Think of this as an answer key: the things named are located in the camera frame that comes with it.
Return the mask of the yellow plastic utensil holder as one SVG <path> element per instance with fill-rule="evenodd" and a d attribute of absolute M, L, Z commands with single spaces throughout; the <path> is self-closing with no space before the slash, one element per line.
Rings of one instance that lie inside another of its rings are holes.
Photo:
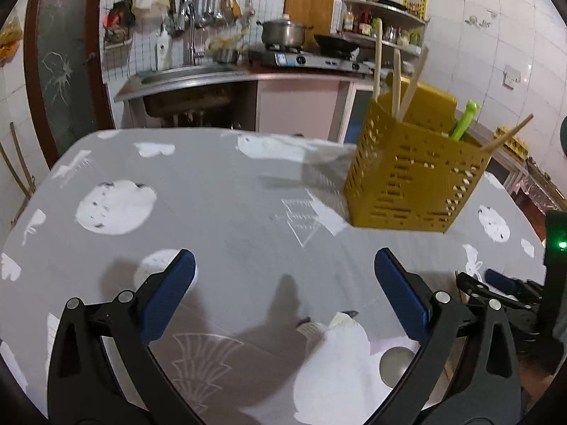
<path fill-rule="evenodd" d="M 392 95 L 369 102 L 343 193 L 355 227 L 446 232 L 476 188 L 491 155 L 470 136 L 449 135 L 456 100 L 418 85 L 402 121 Z"/>

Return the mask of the rectangular wooden cutting board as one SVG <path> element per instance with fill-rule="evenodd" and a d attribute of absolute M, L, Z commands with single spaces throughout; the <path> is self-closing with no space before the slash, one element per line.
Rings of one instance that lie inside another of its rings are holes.
<path fill-rule="evenodd" d="M 308 29 L 305 32 L 303 49 L 312 53 L 320 53 L 315 35 L 328 35 L 332 28 L 332 11 L 335 0 L 285 0 L 284 13 L 290 19 Z"/>

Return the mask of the yellow egg tray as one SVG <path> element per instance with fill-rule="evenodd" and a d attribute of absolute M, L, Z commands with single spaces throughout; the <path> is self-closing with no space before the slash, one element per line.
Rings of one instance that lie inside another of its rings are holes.
<path fill-rule="evenodd" d="M 498 138 L 504 135 L 509 129 L 507 127 L 497 127 L 494 131 L 493 137 Z M 528 144 L 522 141 L 519 137 L 513 136 L 505 142 L 504 147 L 519 159 L 525 161 L 529 157 Z"/>

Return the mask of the kitchen counter cabinets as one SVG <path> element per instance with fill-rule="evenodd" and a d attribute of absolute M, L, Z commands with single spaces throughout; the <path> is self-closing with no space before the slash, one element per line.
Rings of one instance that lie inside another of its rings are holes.
<path fill-rule="evenodd" d="M 139 73 L 114 97 L 132 128 L 212 127 L 339 141 L 355 92 L 369 75 L 298 68 L 244 67 L 241 73 L 142 85 Z"/>

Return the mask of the dark wooden door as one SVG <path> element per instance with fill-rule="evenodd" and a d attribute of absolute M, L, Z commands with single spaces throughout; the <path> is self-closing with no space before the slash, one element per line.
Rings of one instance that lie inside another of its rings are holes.
<path fill-rule="evenodd" d="M 26 92 L 46 164 L 82 137 L 112 130 L 102 81 L 100 0 L 29 0 L 24 24 Z"/>

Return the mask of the grey polar bear tablecloth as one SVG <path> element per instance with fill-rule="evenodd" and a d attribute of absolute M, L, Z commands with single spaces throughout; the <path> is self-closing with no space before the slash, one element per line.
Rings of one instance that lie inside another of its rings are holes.
<path fill-rule="evenodd" d="M 362 424 L 405 338 L 378 285 L 389 248 L 435 290 L 487 269 L 542 281 L 544 249 L 494 177 L 444 233 L 356 228 L 342 185 L 354 150 L 215 130 L 89 134 L 42 182 L 1 255 L 1 352 L 47 407 L 70 298 L 139 288 L 181 249 L 197 276 L 151 351 L 209 424 Z"/>

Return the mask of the white wall socket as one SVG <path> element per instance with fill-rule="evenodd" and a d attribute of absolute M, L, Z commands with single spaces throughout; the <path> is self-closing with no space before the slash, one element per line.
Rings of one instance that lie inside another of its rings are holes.
<path fill-rule="evenodd" d="M 517 85 L 522 84 L 522 74 L 519 70 L 513 68 L 509 64 L 505 65 L 503 86 L 513 90 Z"/>

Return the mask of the green handled metal fork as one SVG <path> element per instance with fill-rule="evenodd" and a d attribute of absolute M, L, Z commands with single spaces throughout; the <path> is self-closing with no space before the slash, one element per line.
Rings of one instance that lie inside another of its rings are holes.
<path fill-rule="evenodd" d="M 461 117 L 457 121 L 450 138 L 455 141 L 459 141 L 468 127 L 471 125 L 476 117 L 477 112 L 481 106 L 473 101 L 468 101 L 465 107 L 465 111 L 462 113 Z"/>

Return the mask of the black wok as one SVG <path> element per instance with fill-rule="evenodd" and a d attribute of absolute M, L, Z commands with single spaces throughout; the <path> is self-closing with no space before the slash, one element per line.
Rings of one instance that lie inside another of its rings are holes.
<path fill-rule="evenodd" d="M 359 49 L 359 45 L 356 42 L 344 39 L 341 35 L 316 34 L 314 39 L 319 46 L 322 56 L 350 58 L 352 52 Z"/>

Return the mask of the white soap bottle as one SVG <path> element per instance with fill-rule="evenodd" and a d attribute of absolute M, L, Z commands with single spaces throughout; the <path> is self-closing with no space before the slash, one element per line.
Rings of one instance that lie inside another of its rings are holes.
<path fill-rule="evenodd" d="M 162 24 L 156 42 L 157 70 L 163 71 L 172 67 L 171 36 Z"/>

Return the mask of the steel gas stove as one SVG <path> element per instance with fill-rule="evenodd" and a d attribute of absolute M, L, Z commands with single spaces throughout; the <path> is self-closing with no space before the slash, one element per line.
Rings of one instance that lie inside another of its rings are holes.
<path fill-rule="evenodd" d="M 278 68 L 328 70 L 358 75 L 372 75 L 374 70 L 364 63 L 341 58 L 328 58 L 307 52 L 270 51 L 254 49 L 248 52 L 250 62 Z"/>

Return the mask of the steel kitchen sink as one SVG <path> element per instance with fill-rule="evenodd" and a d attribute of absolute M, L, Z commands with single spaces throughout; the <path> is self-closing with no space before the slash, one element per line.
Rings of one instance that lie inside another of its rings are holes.
<path fill-rule="evenodd" d="M 154 85 L 160 83 L 170 83 L 171 81 L 184 79 L 210 77 L 224 75 L 227 73 L 241 72 L 242 69 L 237 65 L 212 63 L 206 65 L 184 66 L 160 72 L 146 72 L 144 74 L 139 74 L 139 78 L 142 85 Z"/>

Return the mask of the green round wall board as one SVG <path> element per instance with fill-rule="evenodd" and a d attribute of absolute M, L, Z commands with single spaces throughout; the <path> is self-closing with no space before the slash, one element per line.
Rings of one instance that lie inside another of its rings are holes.
<path fill-rule="evenodd" d="M 567 157 L 567 116 L 561 122 L 559 129 L 559 141 L 563 154 Z"/>

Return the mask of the grey metal spoon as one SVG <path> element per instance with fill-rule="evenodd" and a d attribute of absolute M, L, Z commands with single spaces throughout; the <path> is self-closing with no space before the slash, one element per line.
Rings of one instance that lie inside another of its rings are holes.
<path fill-rule="evenodd" d="M 415 353 L 404 346 L 393 346 L 384 351 L 380 359 L 380 374 L 387 387 L 393 389 L 410 366 Z"/>

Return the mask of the orange bag on wall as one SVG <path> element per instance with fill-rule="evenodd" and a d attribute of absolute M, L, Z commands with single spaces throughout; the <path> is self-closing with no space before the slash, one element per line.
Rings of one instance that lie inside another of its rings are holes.
<path fill-rule="evenodd" d="M 23 30 L 18 15 L 12 15 L 0 33 L 0 64 L 4 66 L 15 56 L 23 39 Z"/>

